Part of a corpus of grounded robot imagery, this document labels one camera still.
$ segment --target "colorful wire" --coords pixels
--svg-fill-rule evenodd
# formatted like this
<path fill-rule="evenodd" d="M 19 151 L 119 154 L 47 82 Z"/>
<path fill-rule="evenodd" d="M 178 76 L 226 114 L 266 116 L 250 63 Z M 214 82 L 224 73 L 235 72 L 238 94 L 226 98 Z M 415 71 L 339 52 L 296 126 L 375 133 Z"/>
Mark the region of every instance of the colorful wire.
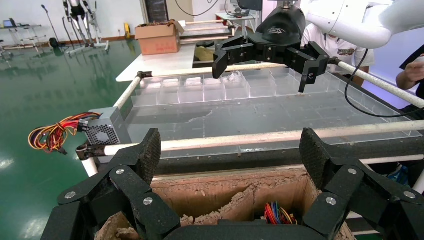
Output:
<path fill-rule="evenodd" d="M 66 154 L 62 146 L 69 134 L 72 136 L 77 134 L 79 121 L 99 119 L 100 116 L 101 114 L 96 112 L 83 112 L 69 116 L 53 125 L 37 127 L 29 134 L 28 143 L 35 150 L 43 150 L 46 153 L 58 151 Z"/>
<path fill-rule="evenodd" d="M 287 213 L 287 211 L 282 207 L 279 207 L 276 201 L 265 204 L 264 217 L 267 223 L 271 225 L 298 224 L 295 216 L 293 214 Z"/>

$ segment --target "person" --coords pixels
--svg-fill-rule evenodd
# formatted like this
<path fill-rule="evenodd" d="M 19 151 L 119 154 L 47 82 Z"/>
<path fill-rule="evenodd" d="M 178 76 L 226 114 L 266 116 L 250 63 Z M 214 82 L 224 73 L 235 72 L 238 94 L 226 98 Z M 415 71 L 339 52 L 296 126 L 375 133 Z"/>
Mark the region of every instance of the person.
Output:
<path fill-rule="evenodd" d="M 409 90 L 419 84 L 415 94 L 424 99 L 424 61 L 415 61 L 418 57 L 424 57 L 424 45 L 414 52 L 401 66 L 403 69 L 396 77 L 397 87 L 402 90 Z M 401 109 L 404 113 L 418 110 L 418 107 L 409 105 Z M 410 115 L 415 120 L 424 120 L 424 112 L 419 111 Z"/>
<path fill-rule="evenodd" d="M 418 57 L 424 57 L 424 45 L 415 51 L 401 66 L 403 70 L 396 77 L 397 87 L 402 90 L 409 90 L 416 85 L 416 96 L 424 99 L 424 62 L 415 61 Z M 419 108 L 414 105 L 409 105 L 400 111 L 403 113 L 411 113 Z M 424 112 L 418 111 L 409 115 L 415 120 L 424 120 Z M 424 161 L 404 161 L 401 163 L 408 168 L 408 183 L 411 187 L 415 185 L 420 174 L 424 171 Z M 400 164 L 397 162 L 373 164 L 370 166 L 375 172 L 383 175 L 392 175 L 397 173 Z"/>
<path fill-rule="evenodd" d="M 305 46 L 310 41 L 316 42 L 327 54 L 329 54 L 331 58 L 337 57 L 341 61 L 348 64 L 352 64 L 352 61 L 354 60 L 356 66 L 360 63 L 362 58 L 364 58 L 364 54 L 366 51 L 365 48 L 353 45 L 350 42 L 337 38 L 336 36 L 323 33 L 314 24 L 309 24 L 305 28 L 301 41 L 301 46 Z M 374 62 L 374 50 L 370 49 L 368 50 L 366 58 L 359 69 L 366 73 L 369 73 L 370 66 L 372 66 Z M 352 76 L 348 71 L 333 64 L 328 65 L 327 71 L 333 74 L 343 75 L 348 79 Z M 358 76 L 354 76 L 353 82 L 359 86 L 362 86 L 364 80 Z"/>

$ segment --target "silver screw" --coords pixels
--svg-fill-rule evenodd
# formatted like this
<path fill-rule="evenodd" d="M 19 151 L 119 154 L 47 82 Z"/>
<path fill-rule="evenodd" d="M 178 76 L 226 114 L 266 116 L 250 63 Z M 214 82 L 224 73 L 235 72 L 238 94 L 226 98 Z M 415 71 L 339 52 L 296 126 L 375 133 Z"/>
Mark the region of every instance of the silver screw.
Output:
<path fill-rule="evenodd" d="M 350 174 L 357 174 L 358 172 L 353 169 L 353 168 L 349 168 L 349 170 L 347 170 Z"/>
<path fill-rule="evenodd" d="M 413 194 L 412 192 L 410 192 L 410 191 L 404 191 L 403 192 L 403 194 L 405 195 L 405 196 L 407 196 L 408 198 L 410 198 L 410 199 L 415 199 L 417 196 L 415 196 L 415 194 Z"/>
<path fill-rule="evenodd" d="M 68 193 L 65 195 L 65 198 L 66 198 L 66 199 L 71 199 L 71 198 L 75 197 L 75 195 L 77 195 L 77 193 L 76 193 L 76 192 L 74 192 L 74 191 L 70 191 L 70 192 L 68 192 Z"/>
<path fill-rule="evenodd" d="M 328 203 L 328 204 L 330 204 L 330 205 L 336 205 L 336 200 L 334 199 L 334 198 L 332 198 L 332 197 L 327 197 L 326 199 L 325 199 L 325 201 Z"/>
<path fill-rule="evenodd" d="M 144 205 L 150 205 L 153 203 L 153 198 L 148 197 L 143 200 Z"/>

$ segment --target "black tube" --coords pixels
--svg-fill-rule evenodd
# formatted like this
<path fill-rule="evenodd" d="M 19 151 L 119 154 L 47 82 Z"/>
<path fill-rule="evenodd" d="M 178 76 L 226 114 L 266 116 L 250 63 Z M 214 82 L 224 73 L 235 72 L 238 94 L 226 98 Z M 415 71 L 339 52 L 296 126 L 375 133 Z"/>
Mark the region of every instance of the black tube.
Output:
<path fill-rule="evenodd" d="M 69 35 L 68 29 L 66 28 L 66 25 L 65 25 L 65 17 L 62 17 L 62 22 L 63 22 L 63 27 L 65 28 L 67 37 L 69 38 L 70 44 L 72 44 L 72 48 L 75 50 L 74 42 L 72 42 L 71 36 Z"/>

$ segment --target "robotic arm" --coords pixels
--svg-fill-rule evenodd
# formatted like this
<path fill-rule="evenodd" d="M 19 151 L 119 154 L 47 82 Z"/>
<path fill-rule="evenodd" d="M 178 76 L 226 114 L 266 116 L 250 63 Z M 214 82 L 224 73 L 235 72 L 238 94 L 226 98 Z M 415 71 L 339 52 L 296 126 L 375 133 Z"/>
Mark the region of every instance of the robotic arm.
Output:
<path fill-rule="evenodd" d="M 423 0 L 313 0 L 306 19 L 323 33 L 366 49 L 393 35 L 424 27 Z"/>

